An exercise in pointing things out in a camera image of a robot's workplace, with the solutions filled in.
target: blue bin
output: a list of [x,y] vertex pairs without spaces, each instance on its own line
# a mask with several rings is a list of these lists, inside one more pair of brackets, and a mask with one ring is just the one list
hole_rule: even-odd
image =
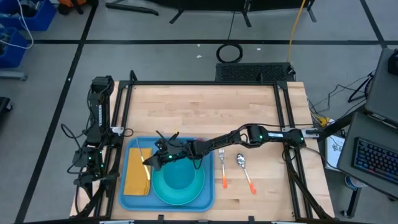
[[[21,47],[27,46],[27,41],[25,40],[25,38],[23,36],[21,36],[18,33],[18,30],[16,28],[13,28],[13,27],[1,28],[0,35],[2,35],[5,30],[7,30],[11,33],[11,37],[9,39],[9,44],[18,45]],[[25,49],[7,45],[4,53],[2,55],[0,55],[0,68],[16,68],[16,67],[18,67],[19,64],[21,63],[24,53],[25,53]]]
[[[32,2],[37,3],[41,0],[32,0]],[[29,30],[47,30],[50,26],[52,19],[57,12],[56,8],[52,5],[50,0],[43,0],[34,17],[25,17],[26,25]],[[19,30],[25,30],[22,26],[22,20],[19,21],[19,17],[0,17],[0,24],[4,27],[15,27]]]
[[0,0],[0,13],[11,13],[19,10],[18,0]]

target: wooden table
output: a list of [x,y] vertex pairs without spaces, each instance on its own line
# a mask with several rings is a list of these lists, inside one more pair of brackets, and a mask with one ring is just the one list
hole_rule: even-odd
[[[111,110],[116,101],[118,82],[111,96]],[[303,83],[288,83],[289,96],[296,124],[312,123]],[[283,92],[280,90],[285,122]],[[122,97],[119,124],[125,97]],[[126,144],[136,136],[156,136],[155,130],[172,135],[176,130],[181,136],[213,138],[238,128],[246,123],[279,124],[275,107],[274,90],[271,86],[133,86],[127,128],[134,135],[125,138],[119,171],[123,169]],[[279,131],[280,128],[266,127]],[[306,139],[307,146],[318,150],[317,141]],[[228,188],[222,186],[221,162],[215,152],[215,202],[207,212],[131,212],[119,202],[120,178],[112,219],[156,220],[163,214],[166,220],[248,220],[253,215],[257,221],[294,220],[286,165],[281,158],[282,144],[269,142],[260,148],[246,149],[240,145],[225,148],[225,169]],[[257,188],[253,195],[242,168],[236,163],[236,154],[247,158],[247,170]],[[334,217],[328,186],[321,158],[308,150],[301,150],[302,162],[309,191],[325,211]],[[297,188],[301,216],[305,216],[301,191]],[[103,200],[101,214],[105,214]],[[80,189],[80,210],[88,203],[88,197]],[[71,215],[75,215],[72,206]]]

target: teal bowl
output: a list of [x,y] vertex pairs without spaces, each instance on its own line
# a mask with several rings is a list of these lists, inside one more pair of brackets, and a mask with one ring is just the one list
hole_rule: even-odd
[[152,187],[156,195],[170,205],[192,202],[204,185],[205,170],[202,166],[196,170],[192,161],[187,158],[170,162],[161,170],[152,172]]

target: yellow cable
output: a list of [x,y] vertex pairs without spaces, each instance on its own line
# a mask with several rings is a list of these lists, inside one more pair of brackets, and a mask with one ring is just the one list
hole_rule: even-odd
[[296,21],[294,22],[292,33],[290,34],[289,52],[287,54],[287,62],[290,62],[290,55],[292,54],[292,42],[293,42],[294,31],[296,30],[297,23],[299,22],[301,12],[303,11],[303,8],[304,8],[304,4],[305,4],[305,0],[303,0],[303,3],[301,3],[301,7],[300,7],[300,10],[298,11]]

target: blue tray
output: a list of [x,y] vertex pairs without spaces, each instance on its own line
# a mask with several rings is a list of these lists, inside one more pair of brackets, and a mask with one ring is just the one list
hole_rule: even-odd
[[[214,155],[209,153],[203,158],[203,168],[205,170],[205,186],[199,196],[192,202],[174,206],[163,202],[156,196],[152,182],[150,183],[149,194],[146,196],[131,196],[123,195],[124,183],[126,181],[127,162],[129,159],[129,151],[132,147],[138,147],[137,140],[141,148],[151,147],[152,154],[157,151],[155,142],[159,137],[136,137],[129,141],[126,148],[126,155],[124,156],[123,172],[121,176],[121,185],[119,191],[119,203],[126,210],[132,211],[169,211],[169,212],[204,212],[207,211],[214,203],[215,199],[215,174],[214,174]],[[183,137],[180,140],[186,141],[195,138]]]

